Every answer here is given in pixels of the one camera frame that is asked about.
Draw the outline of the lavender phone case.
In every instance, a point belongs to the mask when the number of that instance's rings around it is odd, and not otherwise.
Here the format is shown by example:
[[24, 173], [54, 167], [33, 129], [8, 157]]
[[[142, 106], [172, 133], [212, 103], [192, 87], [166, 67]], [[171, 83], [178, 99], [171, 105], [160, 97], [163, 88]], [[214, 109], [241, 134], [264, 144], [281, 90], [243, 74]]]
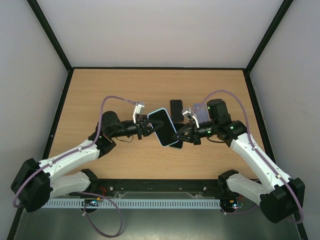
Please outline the lavender phone case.
[[208, 122], [210, 120], [208, 110], [205, 104], [201, 105], [200, 103], [194, 103], [193, 110], [195, 111], [196, 109], [198, 109], [198, 111], [195, 114], [199, 124], [203, 122]]

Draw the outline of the purple smartphone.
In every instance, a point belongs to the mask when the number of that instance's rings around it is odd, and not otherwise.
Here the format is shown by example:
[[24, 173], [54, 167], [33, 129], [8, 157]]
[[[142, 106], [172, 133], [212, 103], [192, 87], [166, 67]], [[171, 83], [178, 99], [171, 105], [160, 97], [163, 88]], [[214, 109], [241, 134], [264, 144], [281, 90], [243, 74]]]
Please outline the purple smartphone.
[[184, 116], [182, 114], [183, 101], [180, 99], [170, 100], [170, 116], [171, 120], [175, 123], [182, 123], [184, 121]]

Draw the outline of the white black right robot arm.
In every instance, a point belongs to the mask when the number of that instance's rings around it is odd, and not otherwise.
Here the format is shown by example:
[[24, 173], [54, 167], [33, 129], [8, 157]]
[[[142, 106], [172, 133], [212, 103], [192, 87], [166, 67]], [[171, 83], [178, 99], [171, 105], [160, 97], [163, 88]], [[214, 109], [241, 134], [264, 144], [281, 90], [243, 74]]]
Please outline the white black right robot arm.
[[293, 179], [280, 169], [254, 141], [250, 130], [239, 120], [232, 120], [222, 99], [207, 102], [209, 121], [199, 122], [196, 111], [186, 109], [182, 114], [188, 123], [177, 130], [175, 139], [200, 145], [202, 138], [217, 136], [235, 151], [255, 173], [258, 181], [248, 179], [231, 169], [218, 177], [218, 191], [229, 196], [240, 194], [261, 209], [272, 223], [278, 223], [295, 212], [302, 216], [305, 184], [300, 178]]

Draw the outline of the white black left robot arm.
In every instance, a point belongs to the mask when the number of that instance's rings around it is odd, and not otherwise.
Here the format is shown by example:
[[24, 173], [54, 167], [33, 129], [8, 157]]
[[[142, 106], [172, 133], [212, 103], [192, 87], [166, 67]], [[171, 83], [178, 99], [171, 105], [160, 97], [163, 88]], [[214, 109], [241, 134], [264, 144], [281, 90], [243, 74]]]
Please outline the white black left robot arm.
[[27, 159], [11, 184], [15, 193], [14, 207], [23, 207], [31, 213], [40, 209], [49, 199], [72, 192], [93, 191], [97, 177], [89, 170], [72, 176], [66, 174], [90, 161], [108, 154], [115, 146], [116, 137], [147, 137], [165, 125], [163, 120], [149, 119], [137, 114], [134, 120], [120, 121], [114, 111], [101, 115], [95, 132], [87, 140], [60, 155], [35, 161]]

